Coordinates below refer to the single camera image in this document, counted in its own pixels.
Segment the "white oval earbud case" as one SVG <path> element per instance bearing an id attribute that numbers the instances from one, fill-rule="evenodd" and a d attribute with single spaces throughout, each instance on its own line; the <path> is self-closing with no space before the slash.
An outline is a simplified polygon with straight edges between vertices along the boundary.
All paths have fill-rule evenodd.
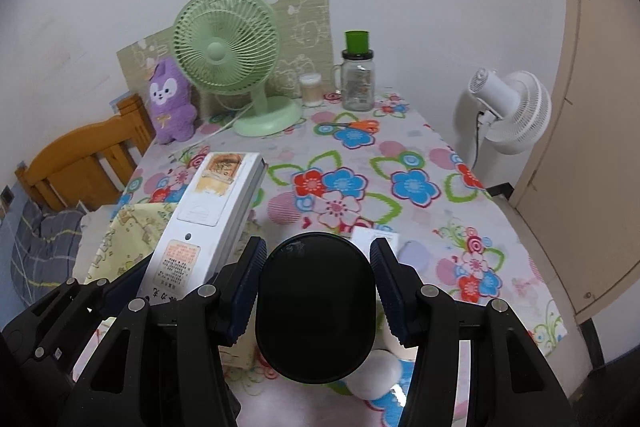
<path id="1" fill-rule="evenodd" d="M 372 350 L 364 362 L 344 378 L 347 389 L 357 398 L 373 401 L 382 398 L 400 382 L 401 361 L 386 350 Z"/>

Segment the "white 45W charger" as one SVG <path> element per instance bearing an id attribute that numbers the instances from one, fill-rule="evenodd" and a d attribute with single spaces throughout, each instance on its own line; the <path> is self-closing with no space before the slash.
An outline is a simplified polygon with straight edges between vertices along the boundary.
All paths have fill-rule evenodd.
<path id="1" fill-rule="evenodd" d="M 352 236 L 350 236 L 349 240 L 364 254 L 364 257 L 370 259 L 371 245 L 377 239 L 385 239 L 393 253 L 398 253 L 400 235 L 395 232 L 355 227 L 352 229 Z"/>

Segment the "purple plush rabbit toy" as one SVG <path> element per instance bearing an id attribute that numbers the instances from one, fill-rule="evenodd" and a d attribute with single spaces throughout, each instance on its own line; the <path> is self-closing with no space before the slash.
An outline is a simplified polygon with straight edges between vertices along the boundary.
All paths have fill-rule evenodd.
<path id="1" fill-rule="evenodd" d="M 171 58 L 159 61 L 149 80 L 150 118 L 156 142 L 186 142 L 194 135 L 198 110 L 191 101 L 191 83 Z"/>

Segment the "glass jar green lid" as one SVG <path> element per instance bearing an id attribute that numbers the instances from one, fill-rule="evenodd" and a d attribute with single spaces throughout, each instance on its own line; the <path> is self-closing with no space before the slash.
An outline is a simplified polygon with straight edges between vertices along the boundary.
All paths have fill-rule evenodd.
<path id="1" fill-rule="evenodd" d="M 345 49 L 341 64 L 333 67 L 334 82 L 340 92 L 344 109 L 369 112 L 375 103 L 374 52 L 366 30 L 345 32 Z"/>

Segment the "grey plaid bedding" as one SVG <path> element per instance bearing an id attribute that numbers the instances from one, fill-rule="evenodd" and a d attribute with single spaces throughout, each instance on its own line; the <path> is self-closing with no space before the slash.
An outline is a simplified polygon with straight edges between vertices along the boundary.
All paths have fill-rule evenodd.
<path id="1" fill-rule="evenodd" d="M 14 233 L 10 273 L 17 297 L 28 308 L 72 275 L 85 207 L 55 212 L 28 200 Z"/>

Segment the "green desk fan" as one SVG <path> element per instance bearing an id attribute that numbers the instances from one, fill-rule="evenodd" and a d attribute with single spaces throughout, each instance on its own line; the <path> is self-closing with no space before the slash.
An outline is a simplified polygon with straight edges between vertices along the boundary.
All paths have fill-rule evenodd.
<path id="1" fill-rule="evenodd" d="M 281 39 L 265 1 L 190 0 L 175 18 L 171 44 L 177 65 L 193 86 L 220 96 L 250 97 L 250 106 L 232 124 L 236 134 L 273 135 L 302 117 L 302 106 L 292 98 L 266 92 Z"/>

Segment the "floral tablecloth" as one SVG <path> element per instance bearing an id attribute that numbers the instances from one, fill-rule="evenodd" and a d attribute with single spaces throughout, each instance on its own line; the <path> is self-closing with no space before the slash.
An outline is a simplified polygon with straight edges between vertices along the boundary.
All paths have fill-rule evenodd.
<path id="1" fill-rule="evenodd" d="M 268 172 L 254 202 L 254 219 L 272 248 L 303 232 L 350 239 L 363 227 L 395 232 L 400 248 L 420 242 L 432 254 L 424 283 L 464 303 L 509 303 L 543 355 L 567 331 L 535 262 L 470 167 L 397 93 L 367 113 L 341 108 L 340 96 L 304 108 L 296 124 L 262 138 L 230 128 L 232 114 L 203 120 L 184 144 L 152 145 L 115 207 L 178 204 L 210 152 L 259 152 Z M 241 401 L 239 426 L 399 426 L 416 349 L 401 347 L 378 307 L 375 349 L 401 361 L 400 382 L 366 401 L 344 381 L 295 384 L 256 351 L 250 369 L 226 367 Z"/>

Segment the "cotton swab container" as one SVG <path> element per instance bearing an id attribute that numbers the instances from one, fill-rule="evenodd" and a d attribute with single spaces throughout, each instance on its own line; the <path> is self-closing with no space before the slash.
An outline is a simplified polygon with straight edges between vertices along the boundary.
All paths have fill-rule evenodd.
<path id="1" fill-rule="evenodd" d="M 307 107 L 317 107 L 323 102 L 322 78 L 318 72 L 306 72 L 298 77 L 300 97 Z"/>

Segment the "yellow cartoon fabric storage box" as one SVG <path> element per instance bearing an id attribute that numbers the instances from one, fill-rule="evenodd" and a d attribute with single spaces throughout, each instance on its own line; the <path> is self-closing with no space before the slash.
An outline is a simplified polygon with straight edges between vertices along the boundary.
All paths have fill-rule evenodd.
<path id="1" fill-rule="evenodd" d="M 137 262 L 153 254 L 166 225 L 177 204 L 171 202 L 142 202 L 123 205 L 117 213 L 115 206 L 104 205 L 85 215 L 80 222 L 81 238 L 73 269 L 73 277 L 78 282 L 88 284 L 93 280 L 117 279 Z M 229 262 L 239 259 L 242 249 L 250 236 L 262 235 L 255 222 L 254 211 L 246 221 L 244 231 L 229 258 Z M 100 341 L 106 335 L 115 319 L 103 321 L 90 338 L 79 360 L 73 368 L 73 379 L 78 380 Z M 250 319 L 246 333 L 231 348 L 219 348 L 224 367 L 250 369 L 255 361 L 254 317 Z"/>

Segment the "white remote control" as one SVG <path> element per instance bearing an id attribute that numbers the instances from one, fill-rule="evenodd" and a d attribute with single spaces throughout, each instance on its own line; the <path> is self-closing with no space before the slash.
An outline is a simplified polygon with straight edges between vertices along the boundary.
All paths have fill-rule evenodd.
<path id="1" fill-rule="evenodd" d="M 168 303 L 213 277 L 235 252 L 266 170 L 258 153 L 208 154 L 160 236 L 138 296 Z"/>

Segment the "beige door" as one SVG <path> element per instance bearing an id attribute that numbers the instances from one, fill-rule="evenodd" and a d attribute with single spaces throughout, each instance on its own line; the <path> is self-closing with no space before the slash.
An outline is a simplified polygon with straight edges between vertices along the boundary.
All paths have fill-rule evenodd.
<path id="1" fill-rule="evenodd" d="M 639 278 L 639 0 L 566 0 L 552 102 L 514 206 L 583 322 Z"/>

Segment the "white standing fan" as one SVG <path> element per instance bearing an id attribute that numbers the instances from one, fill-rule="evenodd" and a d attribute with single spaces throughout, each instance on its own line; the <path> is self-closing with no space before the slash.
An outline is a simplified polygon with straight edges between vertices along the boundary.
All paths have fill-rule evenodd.
<path id="1" fill-rule="evenodd" d="M 518 183 L 541 160 L 551 127 L 546 86 L 527 70 L 468 66 L 454 88 L 454 148 L 485 185 Z"/>

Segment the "black oval case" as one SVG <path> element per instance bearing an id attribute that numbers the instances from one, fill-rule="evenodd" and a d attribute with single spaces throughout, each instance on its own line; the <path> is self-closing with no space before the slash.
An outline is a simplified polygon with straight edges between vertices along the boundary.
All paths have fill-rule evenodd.
<path id="1" fill-rule="evenodd" d="M 255 336 L 281 376 L 324 385 L 366 361 L 376 326 L 376 290 L 367 257 L 329 233 L 298 234 L 268 256 L 260 273 Z"/>

